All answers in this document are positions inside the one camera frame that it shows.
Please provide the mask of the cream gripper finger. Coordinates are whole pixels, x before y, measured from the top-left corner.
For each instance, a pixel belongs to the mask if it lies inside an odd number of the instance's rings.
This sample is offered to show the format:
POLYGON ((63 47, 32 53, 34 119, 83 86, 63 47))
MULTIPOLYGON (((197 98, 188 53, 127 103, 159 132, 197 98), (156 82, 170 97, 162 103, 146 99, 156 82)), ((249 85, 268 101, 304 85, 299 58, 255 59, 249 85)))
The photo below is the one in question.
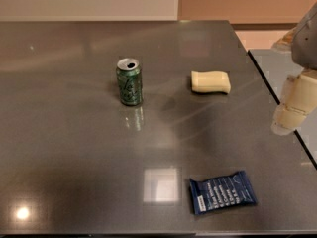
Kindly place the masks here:
POLYGON ((290 75, 283 85, 280 103, 273 114, 272 131, 281 136, 290 134, 316 107, 317 71, 303 70, 297 76, 290 75))

